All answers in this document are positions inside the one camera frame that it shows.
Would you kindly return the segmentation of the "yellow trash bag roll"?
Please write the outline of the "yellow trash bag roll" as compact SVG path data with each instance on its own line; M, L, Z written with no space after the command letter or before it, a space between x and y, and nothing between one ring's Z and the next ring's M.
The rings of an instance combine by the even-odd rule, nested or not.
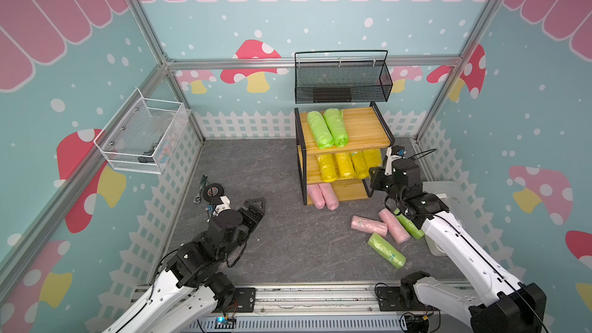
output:
M340 152L335 154L335 160L339 171L339 177L341 179L356 178L356 170L349 152Z
M352 151L350 154L351 162L356 174L360 180L368 177L368 166L362 151Z
M380 149L369 149L362 151L366 166L370 171L372 168L384 167L383 155Z
M317 155L321 179L325 183L332 183L338 179L338 173L332 154Z

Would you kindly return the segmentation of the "pink trash bag roll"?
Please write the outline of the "pink trash bag roll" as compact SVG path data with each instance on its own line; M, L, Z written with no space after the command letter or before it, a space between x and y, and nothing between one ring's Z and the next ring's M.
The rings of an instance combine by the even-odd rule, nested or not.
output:
M350 227L353 230L368 234L376 233L381 237L386 237L389 232L388 226L385 223L359 216L353 216L351 218Z
M396 216L386 208L379 212L379 217L387 225L388 232L398 245L403 244L411 238L409 232L402 226Z
M333 190L330 183L320 183L319 188L322 192L322 197L325 200L325 205L330 211L334 211L339 207L339 199Z
M307 194L317 209L322 210L325 207L325 198L323 197L322 190L317 183L307 186Z

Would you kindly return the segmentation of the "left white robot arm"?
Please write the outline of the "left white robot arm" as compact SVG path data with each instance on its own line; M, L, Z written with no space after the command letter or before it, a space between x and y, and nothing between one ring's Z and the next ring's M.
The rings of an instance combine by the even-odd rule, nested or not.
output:
M181 332L215 311L224 322L252 311L254 293L236 288L220 267L236 265L231 255L246 248L265 214L265 199L256 198L212 217L206 231L163 259L149 288L106 331Z

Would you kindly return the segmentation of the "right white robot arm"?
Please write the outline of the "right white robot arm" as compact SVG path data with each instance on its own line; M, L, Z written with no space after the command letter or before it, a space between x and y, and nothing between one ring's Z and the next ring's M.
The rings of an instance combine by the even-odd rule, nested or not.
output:
M474 332L546 332L547 296L535 283L524 284L495 261L463 229L435 194L423 189L414 159L395 157L369 170L370 188L386 194L385 207L409 220L432 239L463 273L473 294L417 271L401 280L402 303L431 306Z

